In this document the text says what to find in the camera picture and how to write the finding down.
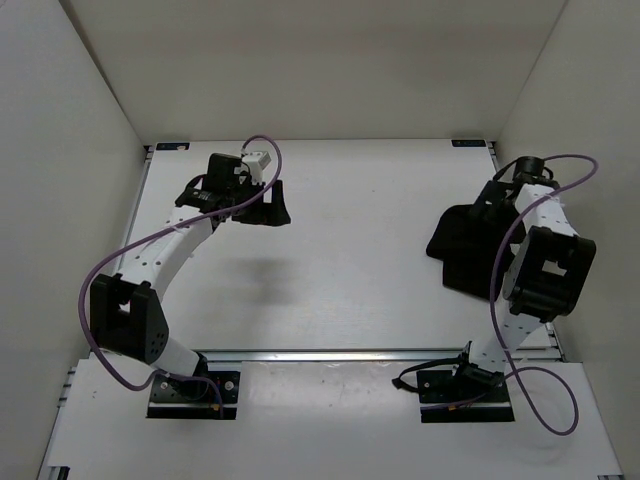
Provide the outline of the black skirt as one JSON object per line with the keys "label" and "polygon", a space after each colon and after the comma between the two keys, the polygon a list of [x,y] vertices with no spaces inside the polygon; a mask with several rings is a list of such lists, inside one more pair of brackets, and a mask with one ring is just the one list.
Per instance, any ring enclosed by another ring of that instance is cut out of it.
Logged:
{"label": "black skirt", "polygon": [[443,286],[488,300],[499,245],[516,217],[509,205],[487,205],[480,213],[470,204],[448,208],[426,247],[428,257],[442,262]]}

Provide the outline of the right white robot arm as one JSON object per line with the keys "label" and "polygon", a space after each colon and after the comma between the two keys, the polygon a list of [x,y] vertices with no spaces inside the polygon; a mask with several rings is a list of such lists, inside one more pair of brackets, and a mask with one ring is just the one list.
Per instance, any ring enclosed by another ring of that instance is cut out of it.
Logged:
{"label": "right white robot arm", "polygon": [[562,188],[544,175],[546,162],[520,157],[513,162],[507,204],[516,218],[508,227],[494,265],[515,245],[506,272],[490,277],[490,315],[494,333],[468,345],[470,365],[448,376],[449,391],[471,400],[505,372],[508,356],[542,325],[575,308],[593,263],[595,242],[571,226],[560,199]]}

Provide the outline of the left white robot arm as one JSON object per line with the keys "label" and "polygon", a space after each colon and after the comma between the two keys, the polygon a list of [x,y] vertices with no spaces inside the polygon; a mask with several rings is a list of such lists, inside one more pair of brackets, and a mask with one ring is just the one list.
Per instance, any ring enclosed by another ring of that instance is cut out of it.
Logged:
{"label": "left white robot arm", "polygon": [[176,198],[160,235],[136,248],[115,274],[92,280],[89,331],[98,348],[174,376],[185,397],[206,392],[209,373],[202,356],[171,337],[162,300],[179,270],[226,220],[290,224],[282,181],[263,179],[270,162],[265,151],[211,154],[206,173],[190,180]]}

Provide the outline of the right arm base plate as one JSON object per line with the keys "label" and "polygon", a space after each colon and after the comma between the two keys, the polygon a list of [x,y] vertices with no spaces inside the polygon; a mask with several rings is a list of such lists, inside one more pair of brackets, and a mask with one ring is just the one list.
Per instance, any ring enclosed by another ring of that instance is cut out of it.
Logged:
{"label": "right arm base plate", "polygon": [[489,387],[458,379],[449,370],[420,370],[416,377],[423,424],[515,421],[505,384]]}

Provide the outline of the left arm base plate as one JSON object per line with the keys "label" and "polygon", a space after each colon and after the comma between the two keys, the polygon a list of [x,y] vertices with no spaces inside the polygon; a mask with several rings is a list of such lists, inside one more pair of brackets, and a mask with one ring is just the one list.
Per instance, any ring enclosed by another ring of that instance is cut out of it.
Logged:
{"label": "left arm base plate", "polygon": [[223,406],[215,391],[203,382],[178,382],[156,378],[147,405],[148,419],[235,420],[240,391],[240,371],[209,371],[218,387]]}

